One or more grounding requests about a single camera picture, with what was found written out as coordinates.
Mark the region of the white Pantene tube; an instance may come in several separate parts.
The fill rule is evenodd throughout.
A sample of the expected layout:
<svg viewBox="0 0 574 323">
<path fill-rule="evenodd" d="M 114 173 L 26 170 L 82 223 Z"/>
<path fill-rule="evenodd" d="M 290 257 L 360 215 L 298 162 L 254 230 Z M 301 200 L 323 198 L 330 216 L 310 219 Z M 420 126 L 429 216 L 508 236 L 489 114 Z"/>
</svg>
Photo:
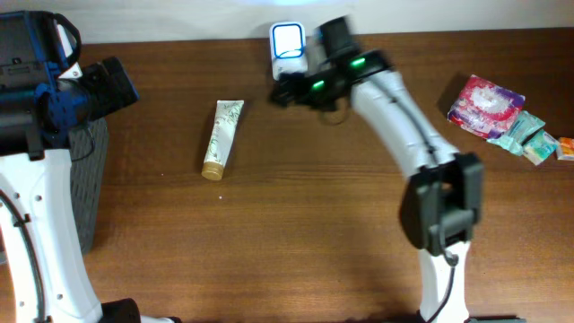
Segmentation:
<svg viewBox="0 0 574 323">
<path fill-rule="evenodd" d="M 213 130 L 202 168 L 204 178 L 222 179 L 244 103 L 243 100 L 217 101 Z"/>
</svg>

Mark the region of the red purple pad package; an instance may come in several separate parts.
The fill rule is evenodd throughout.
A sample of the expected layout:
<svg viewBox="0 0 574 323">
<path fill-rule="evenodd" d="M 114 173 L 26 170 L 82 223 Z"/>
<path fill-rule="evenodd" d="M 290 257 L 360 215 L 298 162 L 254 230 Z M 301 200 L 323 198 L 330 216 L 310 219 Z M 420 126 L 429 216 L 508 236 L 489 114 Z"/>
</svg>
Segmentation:
<svg viewBox="0 0 574 323">
<path fill-rule="evenodd" d="M 447 118 L 483 139 L 498 139 L 517 119 L 526 97 L 472 74 Z"/>
</svg>

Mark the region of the teal wet wipes pack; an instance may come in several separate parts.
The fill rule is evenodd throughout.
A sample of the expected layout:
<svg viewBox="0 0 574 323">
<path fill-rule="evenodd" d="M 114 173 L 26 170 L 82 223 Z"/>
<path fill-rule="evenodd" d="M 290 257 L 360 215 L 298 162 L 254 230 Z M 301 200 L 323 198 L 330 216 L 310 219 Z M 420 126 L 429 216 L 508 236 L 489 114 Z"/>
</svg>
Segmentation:
<svg viewBox="0 0 574 323">
<path fill-rule="evenodd" d="M 524 151 L 524 141 L 544 126 L 545 122 L 540 118 L 522 110 L 507 132 L 499 138 L 488 139 L 487 142 L 495 144 L 516 156 L 521 156 Z"/>
</svg>

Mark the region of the green tissue pack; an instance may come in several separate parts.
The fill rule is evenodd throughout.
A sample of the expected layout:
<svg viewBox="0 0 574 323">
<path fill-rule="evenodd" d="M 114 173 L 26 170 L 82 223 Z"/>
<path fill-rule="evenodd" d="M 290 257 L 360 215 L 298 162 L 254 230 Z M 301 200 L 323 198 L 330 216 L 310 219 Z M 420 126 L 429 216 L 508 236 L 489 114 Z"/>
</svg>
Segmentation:
<svg viewBox="0 0 574 323">
<path fill-rule="evenodd" d="M 534 165 L 539 165 L 555 152 L 558 145 L 554 137 L 540 130 L 524 145 L 523 155 Z"/>
</svg>

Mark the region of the orange tissue pack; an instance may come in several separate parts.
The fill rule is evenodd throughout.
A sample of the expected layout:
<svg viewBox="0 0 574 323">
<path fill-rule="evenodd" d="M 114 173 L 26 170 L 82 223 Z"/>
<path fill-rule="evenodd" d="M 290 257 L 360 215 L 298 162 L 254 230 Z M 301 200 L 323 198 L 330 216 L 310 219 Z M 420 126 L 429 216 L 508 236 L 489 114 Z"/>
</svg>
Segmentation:
<svg viewBox="0 0 574 323">
<path fill-rule="evenodd" d="M 574 139 L 560 137 L 556 149 L 556 157 L 559 161 L 574 161 Z"/>
</svg>

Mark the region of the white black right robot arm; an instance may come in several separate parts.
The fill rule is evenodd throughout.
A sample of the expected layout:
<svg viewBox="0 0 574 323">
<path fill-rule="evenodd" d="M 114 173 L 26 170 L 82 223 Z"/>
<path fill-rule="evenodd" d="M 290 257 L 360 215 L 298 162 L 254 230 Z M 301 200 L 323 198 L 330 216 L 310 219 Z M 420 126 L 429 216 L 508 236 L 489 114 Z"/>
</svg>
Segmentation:
<svg viewBox="0 0 574 323">
<path fill-rule="evenodd" d="M 430 123 L 380 50 L 366 51 L 344 17 L 319 26 L 325 54 L 316 71 L 307 59 L 305 29 L 277 22 L 269 29 L 271 100 L 333 111 L 346 98 L 373 129 L 406 180 L 399 209 L 404 235 L 417 249 L 422 273 L 418 322 L 469 322 L 465 263 L 481 220 L 483 165 L 461 153 Z"/>
</svg>

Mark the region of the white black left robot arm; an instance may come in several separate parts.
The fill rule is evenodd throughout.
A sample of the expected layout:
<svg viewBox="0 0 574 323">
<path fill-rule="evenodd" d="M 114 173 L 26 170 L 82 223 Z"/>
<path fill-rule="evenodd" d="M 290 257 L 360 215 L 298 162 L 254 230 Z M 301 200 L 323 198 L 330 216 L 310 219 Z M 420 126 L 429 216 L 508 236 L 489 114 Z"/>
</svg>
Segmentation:
<svg viewBox="0 0 574 323">
<path fill-rule="evenodd" d="M 130 298 L 101 302 L 83 263 L 69 133 L 138 101 L 116 57 L 80 69 L 64 15 L 1 16 L 1 233 L 20 322 L 142 322 Z"/>
</svg>

